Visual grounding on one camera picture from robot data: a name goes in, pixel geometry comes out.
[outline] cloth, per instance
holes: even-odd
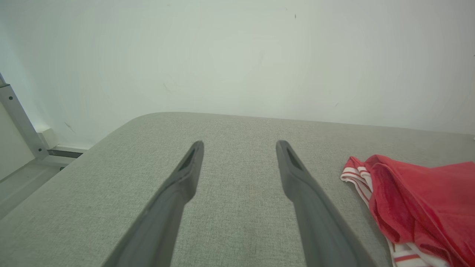
[[[361,178],[351,176],[353,169]],[[473,162],[431,169],[374,155],[366,162],[351,157],[342,180],[359,186],[390,243],[406,243],[420,258],[433,255],[459,267],[475,266],[474,174]]]
[[[351,157],[345,165],[342,181],[351,182],[366,206],[372,195],[371,174],[364,163]],[[387,239],[393,267],[448,267],[448,263],[437,257],[421,252],[414,243],[395,244]]]

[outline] gray table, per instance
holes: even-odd
[[[378,266],[387,243],[352,185],[349,156],[427,167],[475,160],[467,134],[196,113],[131,120],[0,221],[2,266],[99,266],[189,146],[205,156],[185,206],[173,266],[305,266],[275,143],[287,140]]]

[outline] metal bracket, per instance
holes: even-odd
[[[18,131],[33,155],[40,160],[48,156],[46,147],[41,142],[35,128],[28,119],[28,116],[15,95],[13,88],[11,88],[11,85],[5,84],[3,79],[1,79],[0,83],[0,102],[2,102],[7,110],[13,123],[18,128]]]

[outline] striped fabric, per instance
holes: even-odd
[[[364,167],[364,163],[351,157],[345,164],[340,179],[353,183],[361,199],[369,208],[373,185],[371,174]],[[414,243],[394,244],[388,239],[386,240],[393,267],[449,267],[446,261],[421,252]]]

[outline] red cloth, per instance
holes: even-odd
[[[374,155],[364,166],[371,213],[391,242],[414,242],[453,267],[475,267],[475,163],[426,168]]]

